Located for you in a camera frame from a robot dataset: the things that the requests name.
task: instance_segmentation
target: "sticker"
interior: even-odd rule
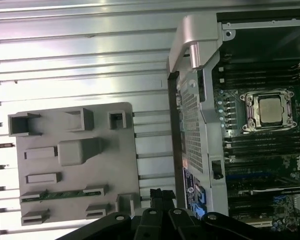
[[[186,209],[191,210],[193,203],[196,202],[195,179],[194,176],[186,168],[183,168],[183,182]]]

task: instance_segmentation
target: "rectangular slot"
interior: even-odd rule
[[[21,217],[23,226],[43,224],[49,218],[49,210],[30,211]]]
[[[45,173],[45,174],[35,174],[26,176],[27,184],[56,184],[59,182],[60,178],[58,177],[58,173]]]
[[[91,131],[95,127],[94,113],[88,109],[81,108],[77,111],[67,111],[67,132]]]
[[[86,215],[87,218],[102,218],[104,217],[104,213],[102,211],[94,212],[94,213],[88,213]]]
[[[115,211],[133,216],[135,214],[135,202],[132,194],[120,194],[116,198]]]
[[[10,137],[26,137],[41,135],[32,129],[31,120],[39,118],[39,114],[32,113],[17,113],[8,116],[9,136]]]
[[[53,158],[58,156],[58,150],[56,147],[43,147],[43,148],[34,148],[27,149],[24,152],[24,159],[45,159]]]
[[[221,160],[212,161],[213,178],[216,180],[223,179]]]
[[[98,193],[97,195],[100,195],[101,197],[106,195],[107,192],[107,185],[102,185],[102,186],[87,186],[83,192],[85,194],[93,194],[96,195],[96,193]]]
[[[21,200],[24,199],[39,199],[41,198],[43,195],[45,195],[47,193],[47,191],[31,191],[31,192],[26,192],[25,194],[22,194],[20,196]]]
[[[90,205],[86,210],[86,219],[102,218],[107,215],[109,204]]]
[[[126,113],[124,111],[113,111],[108,113],[109,129],[127,128]]]

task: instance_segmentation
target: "perforated metal panel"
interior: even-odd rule
[[[199,96],[197,94],[189,93],[188,89],[185,89],[181,93],[185,148],[188,164],[203,173],[198,98]]]

